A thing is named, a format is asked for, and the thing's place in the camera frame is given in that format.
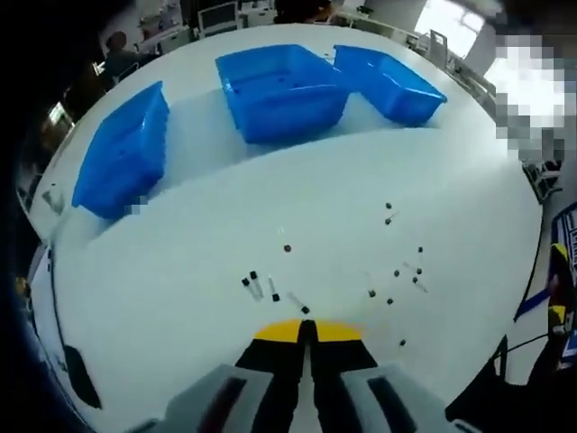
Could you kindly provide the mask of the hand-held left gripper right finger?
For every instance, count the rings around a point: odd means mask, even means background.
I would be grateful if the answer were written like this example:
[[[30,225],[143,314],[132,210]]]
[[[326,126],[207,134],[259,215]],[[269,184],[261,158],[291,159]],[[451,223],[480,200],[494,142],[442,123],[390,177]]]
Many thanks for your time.
[[[347,324],[306,322],[324,432],[450,432],[444,405],[394,364],[380,365]]]

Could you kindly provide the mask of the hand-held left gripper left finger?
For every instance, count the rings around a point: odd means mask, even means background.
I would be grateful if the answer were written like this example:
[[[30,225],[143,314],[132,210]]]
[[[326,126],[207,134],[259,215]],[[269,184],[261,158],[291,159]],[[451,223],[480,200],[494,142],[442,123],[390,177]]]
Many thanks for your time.
[[[136,432],[288,432],[298,405],[307,338],[301,319],[259,330],[233,364],[219,364]]]

